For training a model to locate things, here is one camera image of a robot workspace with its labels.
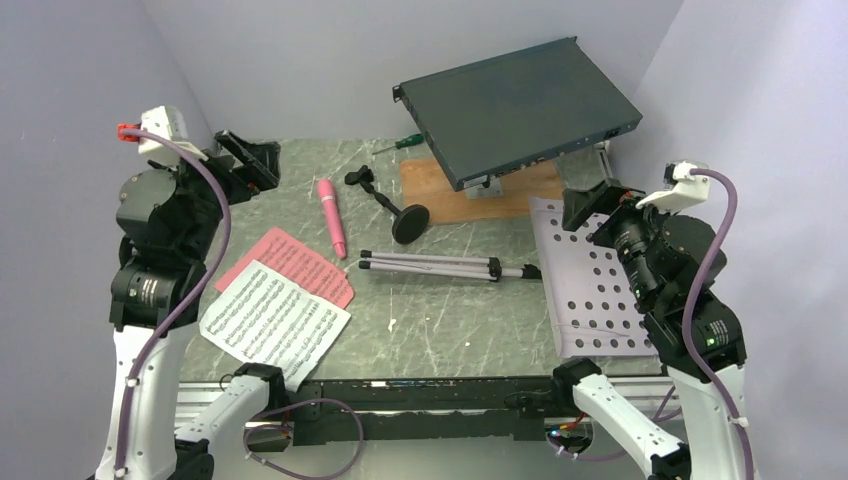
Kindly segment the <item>lilac perforated music stand desk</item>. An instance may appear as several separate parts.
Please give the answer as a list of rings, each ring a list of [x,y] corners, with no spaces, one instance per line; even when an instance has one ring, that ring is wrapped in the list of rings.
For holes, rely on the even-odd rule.
[[[593,214],[571,232],[562,201],[531,196],[528,208],[557,355],[654,356],[615,251],[588,241],[607,217]]]

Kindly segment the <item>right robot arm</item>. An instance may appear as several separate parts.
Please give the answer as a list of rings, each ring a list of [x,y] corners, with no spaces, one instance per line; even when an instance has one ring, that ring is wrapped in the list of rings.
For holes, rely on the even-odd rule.
[[[648,479],[758,475],[743,411],[743,329],[711,290],[726,263],[721,246],[737,209],[734,185],[724,182],[727,208],[718,228],[687,214],[719,179],[716,171],[695,168],[649,195],[614,179],[563,192],[564,230],[604,216],[588,239],[616,253],[649,341],[678,395],[687,437],[668,436],[586,358],[553,371],[551,401],[564,415],[580,412],[597,421]]]

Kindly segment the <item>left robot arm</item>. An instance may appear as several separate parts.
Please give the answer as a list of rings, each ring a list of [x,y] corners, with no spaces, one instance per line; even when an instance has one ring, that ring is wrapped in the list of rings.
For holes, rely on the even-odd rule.
[[[222,421],[184,433],[173,427],[200,298],[223,258],[211,243],[228,242],[233,205],[278,186],[281,148],[227,130],[214,137],[219,155],[140,125],[122,124],[117,134],[138,146],[148,167],[124,183],[116,213],[123,233],[110,287],[116,378],[95,477],[209,479],[227,428],[254,413],[275,419],[288,402],[282,371],[250,363],[235,372]]]

